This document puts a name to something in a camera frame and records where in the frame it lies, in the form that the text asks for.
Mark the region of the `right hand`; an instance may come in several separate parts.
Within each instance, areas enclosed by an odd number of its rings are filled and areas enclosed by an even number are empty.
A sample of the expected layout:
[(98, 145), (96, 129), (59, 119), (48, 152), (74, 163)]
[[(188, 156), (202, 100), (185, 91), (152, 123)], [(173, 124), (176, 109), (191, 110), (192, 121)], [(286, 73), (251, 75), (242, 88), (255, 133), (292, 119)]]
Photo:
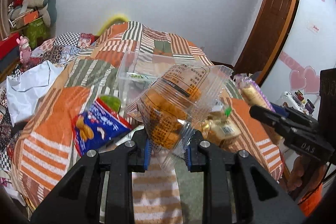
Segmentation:
[(302, 176), (304, 175), (304, 166), (302, 164), (302, 157), (295, 159), (293, 169), (287, 181), (287, 190), (293, 191), (302, 185)]

